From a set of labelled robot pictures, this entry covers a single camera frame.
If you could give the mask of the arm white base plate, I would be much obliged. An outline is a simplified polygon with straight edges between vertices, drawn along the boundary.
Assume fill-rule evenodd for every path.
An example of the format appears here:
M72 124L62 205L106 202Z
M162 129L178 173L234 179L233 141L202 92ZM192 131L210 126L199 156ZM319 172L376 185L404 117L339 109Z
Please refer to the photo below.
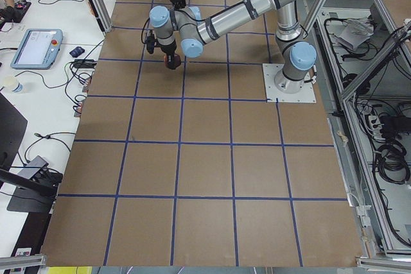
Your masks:
M288 80L283 75L283 64L262 64L266 99L272 103L316 103L313 85L315 75L300 81Z

